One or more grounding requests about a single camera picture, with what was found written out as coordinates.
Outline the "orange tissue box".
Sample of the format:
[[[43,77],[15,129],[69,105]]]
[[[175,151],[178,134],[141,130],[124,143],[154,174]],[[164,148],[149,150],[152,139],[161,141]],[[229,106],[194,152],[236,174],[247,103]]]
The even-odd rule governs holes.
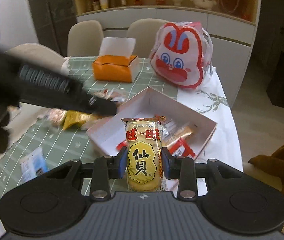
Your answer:
[[[140,60],[136,55],[103,55],[93,63],[94,78],[99,81],[132,83],[141,71]]]

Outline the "gold foil snack packet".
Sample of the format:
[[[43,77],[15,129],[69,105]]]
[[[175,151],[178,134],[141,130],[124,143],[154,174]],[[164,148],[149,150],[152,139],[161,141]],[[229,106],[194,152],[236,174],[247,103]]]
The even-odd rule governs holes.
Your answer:
[[[91,128],[100,118],[94,114],[86,114],[78,111],[67,111],[62,129],[66,130],[77,126],[82,130]]]

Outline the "green grid tablecloth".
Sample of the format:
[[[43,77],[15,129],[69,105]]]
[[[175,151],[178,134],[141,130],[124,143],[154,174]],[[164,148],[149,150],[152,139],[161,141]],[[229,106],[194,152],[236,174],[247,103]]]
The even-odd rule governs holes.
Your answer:
[[[178,89],[156,77],[148,59],[140,59],[141,71],[132,83],[96,81],[92,69],[95,59],[70,57],[65,61],[68,75],[83,82],[85,90],[91,94],[114,98],[118,103],[123,103],[151,87],[177,99]],[[13,143],[0,159],[0,198],[24,183],[21,159],[37,148],[42,149],[46,167],[50,170],[71,159],[89,163],[98,156],[86,133],[101,120],[96,115],[69,114],[63,110],[40,109],[29,105],[23,105],[11,113]]]

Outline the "small brown snack packet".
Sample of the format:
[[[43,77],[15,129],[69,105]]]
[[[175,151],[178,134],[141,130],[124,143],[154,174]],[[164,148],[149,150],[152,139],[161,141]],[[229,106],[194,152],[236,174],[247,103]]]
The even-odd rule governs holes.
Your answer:
[[[126,102],[128,98],[128,91],[123,88],[103,89],[101,91],[94,92],[93,95],[113,101],[120,106]]]

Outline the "large cream snack bag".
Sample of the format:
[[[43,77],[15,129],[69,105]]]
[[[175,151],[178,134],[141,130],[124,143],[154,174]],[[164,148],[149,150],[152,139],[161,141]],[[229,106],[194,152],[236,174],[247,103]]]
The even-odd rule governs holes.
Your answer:
[[[5,127],[9,132],[8,147],[10,148],[13,143],[17,142],[48,110],[46,107],[27,103],[21,103],[19,108],[10,110],[10,121]]]

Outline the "yellow senbei cracker packet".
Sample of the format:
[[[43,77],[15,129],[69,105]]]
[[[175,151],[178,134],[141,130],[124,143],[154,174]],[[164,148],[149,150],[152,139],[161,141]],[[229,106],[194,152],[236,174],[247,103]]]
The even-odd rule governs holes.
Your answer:
[[[162,189],[162,135],[164,116],[123,118],[126,132],[127,182],[132,191]]]

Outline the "blue wafer snack pack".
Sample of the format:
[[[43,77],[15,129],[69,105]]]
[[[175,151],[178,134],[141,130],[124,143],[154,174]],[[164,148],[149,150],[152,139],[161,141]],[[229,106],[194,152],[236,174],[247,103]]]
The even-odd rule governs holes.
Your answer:
[[[42,147],[36,148],[33,152],[20,159],[19,164],[24,182],[30,181],[48,171]]]

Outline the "rabbit face snack bag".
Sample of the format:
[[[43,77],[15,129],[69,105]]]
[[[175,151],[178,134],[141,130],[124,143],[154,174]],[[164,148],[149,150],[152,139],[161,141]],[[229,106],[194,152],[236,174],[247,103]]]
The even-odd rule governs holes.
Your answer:
[[[201,22],[167,22],[150,53],[153,70],[182,89],[196,90],[213,75],[213,43]]]

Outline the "pink cardboard box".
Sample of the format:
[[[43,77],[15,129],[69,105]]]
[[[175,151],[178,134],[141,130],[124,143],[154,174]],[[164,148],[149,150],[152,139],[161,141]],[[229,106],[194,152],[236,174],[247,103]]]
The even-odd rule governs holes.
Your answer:
[[[174,121],[179,126],[189,126],[194,134],[188,145],[195,154],[199,154],[212,137],[217,123],[193,109],[169,98],[161,92],[148,87],[118,107],[118,113],[94,124],[87,134],[101,155],[115,156],[117,146],[127,139],[127,120],[137,121],[132,136],[150,137],[161,135],[161,123],[155,119],[160,116],[166,121]]]

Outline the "round rice cracker packet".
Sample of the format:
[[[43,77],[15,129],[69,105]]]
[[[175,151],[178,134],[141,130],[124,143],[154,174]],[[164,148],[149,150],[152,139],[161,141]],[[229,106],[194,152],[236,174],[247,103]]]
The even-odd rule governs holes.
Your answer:
[[[63,109],[52,108],[47,111],[44,118],[53,127],[63,125],[67,111]]]

